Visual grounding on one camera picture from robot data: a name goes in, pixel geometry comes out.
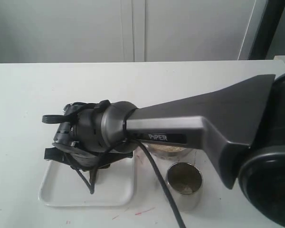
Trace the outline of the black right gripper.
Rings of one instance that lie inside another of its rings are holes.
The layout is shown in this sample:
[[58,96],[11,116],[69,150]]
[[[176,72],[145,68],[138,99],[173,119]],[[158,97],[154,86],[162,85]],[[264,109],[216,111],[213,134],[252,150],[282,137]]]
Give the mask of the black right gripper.
[[95,103],[75,102],[64,107],[64,115],[72,116],[66,122],[64,115],[43,115],[42,123],[60,124],[53,146],[64,152],[104,152],[106,143],[101,133],[101,121],[108,101]]

